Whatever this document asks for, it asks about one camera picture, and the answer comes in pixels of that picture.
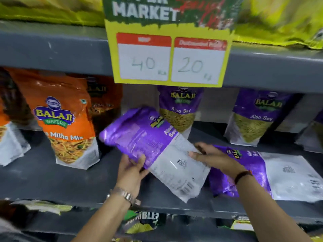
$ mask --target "black wrist band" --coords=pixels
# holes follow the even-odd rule
[[[236,176],[236,178],[235,178],[235,185],[237,185],[238,181],[239,181],[243,176],[246,176],[246,175],[252,176],[251,171],[244,171],[244,172],[240,172],[240,173]]]

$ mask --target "gray metal shelf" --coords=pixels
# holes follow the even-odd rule
[[[6,167],[0,167],[0,199],[40,199],[55,201],[81,207],[99,208],[107,193],[114,187],[121,153],[111,150],[100,162],[89,170],[80,170],[55,164],[54,152],[50,142],[42,132],[35,137],[37,146],[22,158]],[[277,136],[270,145],[260,144],[257,148],[239,146],[240,149],[255,149],[283,154],[301,154],[323,175],[321,154],[304,152],[299,146],[289,143],[286,134]],[[229,146],[219,132],[209,123],[195,122],[190,138],[191,142]],[[151,212],[182,214],[199,217],[232,219],[245,215],[238,199],[218,196],[213,198],[208,187],[203,187],[197,198],[188,203],[182,202],[152,175],[143,180],[139,199],[142,210]],[[323,222],[323,201],[305,203],[296,201],[278,201],[280,207],[299,223]]]
[[[38,213],[34,220],[25,228],[25,231],[76,235],[95,211],[65,212],[61,216],[45,212]],[[166,223],[155,230],[123,234],[117,232],[115,237],[129,237],[140,241],[158,242],[189,242],[189,241],[216,241],[216,242],[256,242],[253,232],[235,231],[228,228],[218,228],[211,218],[193,218],[189,225],[183,223],[180,217],[167,217]]]
[[[104,28],[0,22],[0,65],[112,75]],[[323,53],[234,43],[223,86],[323,93]]]

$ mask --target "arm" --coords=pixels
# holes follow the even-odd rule
[[[197,143],[196,145],[205,154],[190,151],[190,157],[220,169],[233,180],[240,172],[246,171],[240,163],[216,147],[205,143]],[[243,176],[236,187],[240,201],[260,242],[312,241],[296,222],[277,205],[254,177]]]
[[[133,197],[137,197],[140,182],[148,174],[148,170],[140,172],[144,162],[144,155],[140,157],[138,164],[135,164],[131,162],[127,155],[123,154],[119,165],[116,187],[120,187]],[[124,197],[112,194],[72,242],[111,241],[129,207],[130,203]]]

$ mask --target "hand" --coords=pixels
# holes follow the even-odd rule
[[[220,171],[232,179],[235,179],[240,172],[246,171],[243,165],[241,165],[235,159],[230,158],[228,155],[224,154],[221,150],[217,149],[211,144],[199,142],[196,143],[195,146],[205,154],[190,151],[188,155],[191,158],[206,163],[208,166],[220,169]]]
[[[126,190],[132,197],[136,198],[139,194],[141,180],[149,173],[146,169],[141,171],[145,160],[145,155],[142,155],[138,163],[135,163],[129,159],[128,155],[122,154],[116,187]]]

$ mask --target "wristwatch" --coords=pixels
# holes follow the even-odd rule
[[[114,189],[110,189],[110,194],[107,195],[107,199],[110,198],[110,196],[112,194],[118,194],[121,195],[122,197],[124,197],[125,200],[127,200],[128,202],[130,202],[130,204],[139,206],[141,204],[141,201],[138,199],[135,199],[134,197],[132,197],[132,195],[130,193],[128,193],[126,190],[124,190],[123,188],[120,187],[114,187]]]

